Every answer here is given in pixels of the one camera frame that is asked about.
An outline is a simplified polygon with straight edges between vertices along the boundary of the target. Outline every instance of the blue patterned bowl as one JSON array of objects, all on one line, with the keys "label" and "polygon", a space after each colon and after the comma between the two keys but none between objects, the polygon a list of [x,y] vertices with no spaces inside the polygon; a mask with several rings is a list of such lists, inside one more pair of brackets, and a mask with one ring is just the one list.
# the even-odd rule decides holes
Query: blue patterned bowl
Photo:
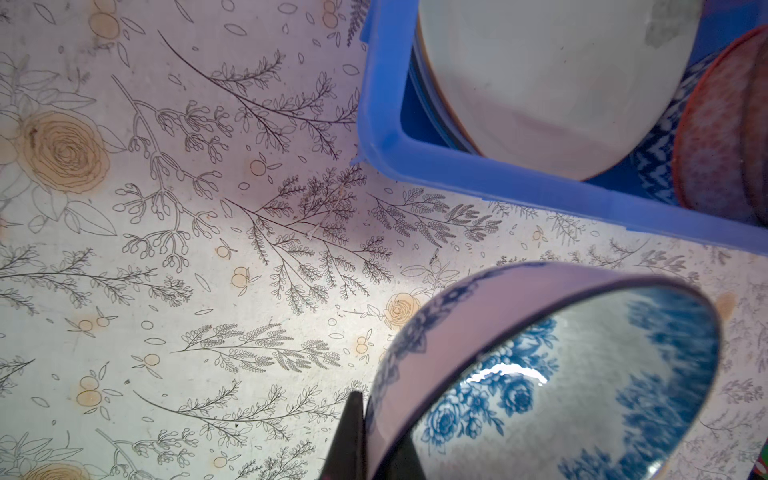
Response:
[{"label": "blue patterned bowl", "polygon": [[720,51],[716,51],[688,67],[667,110],[648,135],[627,155],[637,169],[643,189],[652,198],[666,204],[680,206],[672,185],[672,146],[677,125],[680,123],[680,117],[683,116],[690,94],[719,54]]},{"label": "blue patterned bowl", "polygon": [[368,478],[406,449],[434,479],[651,478],[707,397],[719,338],[707,299],[672,279],[486,270],[392,341],[366,411]]}]

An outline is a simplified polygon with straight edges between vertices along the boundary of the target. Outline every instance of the blue basket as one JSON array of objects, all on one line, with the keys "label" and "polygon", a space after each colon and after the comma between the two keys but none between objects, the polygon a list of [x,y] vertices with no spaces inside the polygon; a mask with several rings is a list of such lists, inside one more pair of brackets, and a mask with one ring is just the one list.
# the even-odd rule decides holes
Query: blue basket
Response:
[{"label": "blue basket", "polygon": [[[768,255],[768,228],[616,191],[636,193],[621,185],[628,174],[637,178],[626,162],[606,177],[584,183],[446,147],[408,80],[418,10],[418,0],[372,0],[360,33],[369,47],[357,119],[359,147],[383,174],[487,200],[617,223],[628,230]],[[702,18],[691,61],[725,47],[765,23],[766,17],[768,0],[753,0]]]}]

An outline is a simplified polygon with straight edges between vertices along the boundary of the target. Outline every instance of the tablecloth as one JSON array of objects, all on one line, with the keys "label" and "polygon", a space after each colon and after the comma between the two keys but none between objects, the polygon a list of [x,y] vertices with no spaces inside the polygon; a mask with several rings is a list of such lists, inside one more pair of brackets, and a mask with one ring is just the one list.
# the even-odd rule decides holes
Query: tablecloth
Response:
[{"label": "tablecloth", "polygon": [[667,478],[768,435],[768,259],[389,180],[360,0],[0,2],[0,476],[313,478],[346,392],[470,273],[675,276],[723,317]]}]

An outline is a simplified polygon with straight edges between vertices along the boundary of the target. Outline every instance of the plastic bin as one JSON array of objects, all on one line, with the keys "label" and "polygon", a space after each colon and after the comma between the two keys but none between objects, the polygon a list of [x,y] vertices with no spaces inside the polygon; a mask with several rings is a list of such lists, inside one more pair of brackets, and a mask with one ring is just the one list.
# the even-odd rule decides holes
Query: plastic bin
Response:
[{"label": "plastic bin", "polygon": [[[418,10],[418,0],[372,0],[360,34],[368,44],[357,119],[360,154],[383,174],[486,200],[603,220],[628,230],[768,255],[768,228],[652,200],[626,182],[629,176],[637,177],[626,162],[587,183],[446,147],[421,108],[419,89],[409,80]],[[691,62],[766,22],[768,0],[708,2]]]}]

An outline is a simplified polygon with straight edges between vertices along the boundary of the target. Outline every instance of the blue and white patterned dish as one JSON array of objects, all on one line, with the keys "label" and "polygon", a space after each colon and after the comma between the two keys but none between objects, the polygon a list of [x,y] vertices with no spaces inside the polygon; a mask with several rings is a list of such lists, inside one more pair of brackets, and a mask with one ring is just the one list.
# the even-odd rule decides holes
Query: blue and white patterned dish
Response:
[{"label": "blue and white patterned dish", "polygon": [[627,155],[637,169],[643,189],[652,198],[666,204],[680,205],[672,185],[672,146],[677,124],[680,123],[690,94],[719,54],[720,51],[716,51],[688,67],[667,110],[648,135]]},{"label": "blue and white patterned dish", "polygon": [[408,434],[426,478],[650,478],[707,396],[718,340],[709,302],[667,278],[486,270],[392,342],[366,412],[368,478]]}]

